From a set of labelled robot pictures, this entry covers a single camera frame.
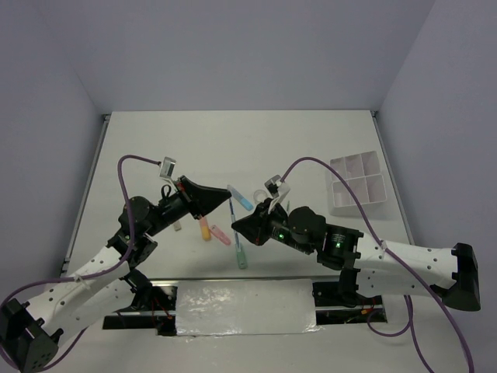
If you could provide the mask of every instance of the white panel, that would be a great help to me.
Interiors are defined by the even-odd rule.
[[[176,330],[182,336],[314,332],[312,281],[182,282]]]
[[[113,247],[104,246],[87,264],[79,268],[76,273],[71,274],[71,277],[76,274],[85,276],[108,270],[119,262],[120,257],[121,255]],[[50,286],[43,294],[31,298],[28,311],[34,319],[43,319],[43,329],[48,335],[52,335],[61,327],[61,324],[65,323],[66,319],[73,319],[73,315],[82,315],[79,312],[81,311],[80,307],[87,301],[94,303],[95,299],[91,300],[91,298],[108,283],[129,272],[128,263],[124,262],[108,274],[91,280],[55,284]]]
[[[378,108],[433,5],[31,1],[104,112]]]
[[[415,299],[415,317],[420,308]],[[385,333],[398,322],[375,323]],[[426,359],[436,372],[467,373],[459,340],[441,318],[417,322]],[[95,324],[75,350],[50,373],[426,373],[407,332],[399,338],[376,336],[364,324],[332,325],[316,333],[287,336],[156,337],[153,330],[101,330]]]
[[[449,289],[455,284],[456,281],[452,278],[452,273],[457,273],[457,258],[452,255],[451,248],[431,249],[392,241],[384,241],[384,244],[428,284],[435,284],[444,289]],[[388,255],[378,246],[371,235],[365,233],[364,237],[359,239],[357,252],[361,255],[354,262],[354,268],[361,270],[379,269],[385,270],[389,274],[400,274],[411,280],[415,286],[421,286],[393,256]],[[362,273],[361,276],[369,276],[369,274]],[[380,272],[376,275],[371,274],[371,280],[374,281],[378,276],[381,277]]]
[[[64,330],[58,346],[63,347],[72,336],[102,317],[129,307],[134,296],[135,293],[131,291],[126,281],[111,282],[68,317],[58,320],[58,325]]]

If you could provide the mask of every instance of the white tray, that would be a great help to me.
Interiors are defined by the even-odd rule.
[[[332,159],[329,164],[346,181],[366,211],[387,200],[385,182],[376,152]],[[331,174],[331,177],[327,178],[327,183],[328,210],[331,215],[360,214],[349,191],[338,177]]]

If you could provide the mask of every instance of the white wall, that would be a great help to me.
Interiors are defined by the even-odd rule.
[[[482,310],[457,319],[480,372],[497,351],[496,17],[495,0],[437,0],[380,109],[416,242],[478,256]]]
[[[0,51],[3,299],[58,275],[102,120],[31,5],[2,1]]]
[[[32,0],[102,112],[377,109],[433,0]]]

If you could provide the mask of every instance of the white table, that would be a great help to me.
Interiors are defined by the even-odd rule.
[[[93,176],[84,214],[76,236],[69,272],[95,255],[119,228],[117,217],[123,197],[116,164],[132,153],[162,160],[177,160],[173,176],[186,175],[195,183],[235,186],[253,202],[257,189],[270,177],[283,175],[297,158],[311,155],[330,160],[344,155],[376,151],[387,187],[383,215],[374,219],[380,237],[408,242],[404,222],[388,175],[381,145],[368,111],[262,111],[262,112],[148,112],[113,113]],[[328,222],[365,230],[360,218],[335,218],[328,213],[328,170],[305,162],[287,182],[290,207],[309,206]],[[130,197],[160,199],[163,184],[157,167],[127,161],[124,179]],[[235,202],[237,218],[250,214]],[[228,203],[213,211],[208,221],[233,239]],[[197,221],[181,220],[182,230],[166,229],[154,237],[158,248],[139,269],[151,279],[329,276],[330,269],[273,240],[262,247],[244,243],[248,269],[239,270],[235,248],[213,239],[204,242]]]
[[[323,160],[377,151],[384,170],[388,202],[372,224],[380,237],[407,242],[408,234],[388,174],[381,144],[368,111],[150,112],[113,113],[96,165],[81,224],[72,248],[69,272],[93,256],[119,228],[123,199],[116,163],[128,153],[176,158],[175,176],[213,187],[233,184],[249,199],[271,176],[282,175],[293,160],[311,155]],[[326,207],[326,177],[321,166],[304,163],[289,176],[292,208],[307,205],[329,223],[365,230],[358,218],[335,218]],[[153,166],[129,161],[124,178],[130,195],[159,199],[162,185]],[[237,217],[248,214],[235,203]],[[228,206],[210,217],[231,235]],[[204,242],[198,223],[182,219],[155,236],[158,248],[139,269],[149,278],[316,277],[333,272],[276,242],[254,247],[246,241],[248,269],[239,270],[234,248],[215,239]],[[398,330],[407,319],[399,297],[384,297],[390,324]],[[466,371],[463,354],[450,325],[434,302],[415,297],[419,340],[436,371]],[[326,326],[317,333],[287,336],[156,337],[151,330],[102,331],[95,324],[55,372],[163,371],[297,373],[423,372],[409,334],[388,339],[365,325]]]

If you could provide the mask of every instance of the test tube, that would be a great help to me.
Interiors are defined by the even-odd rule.
[[[204,241],[210,241],[210,230],[209,223],[207,223],[207,218],[204,216],[199,220],[200,231],[202,232],[202,238]]]
[[[247,200],[245,197],[242,196],[240,192],[238,192],[232,185],[226,186],[226,189],[228,189],[236,201],[244,207],[245,210],[251,211],[254,207],[252,204]]]
[[[231,245],[230,238],[226,235],[226,233],[224,233],[223,231],[221,231],[221,229],[217,225],[213,225],[213,226],[210,227],[210,233],[212,233],[212,235],[214,237],[216,237],[217,239],[219,239],[226,246],[230,246]]]

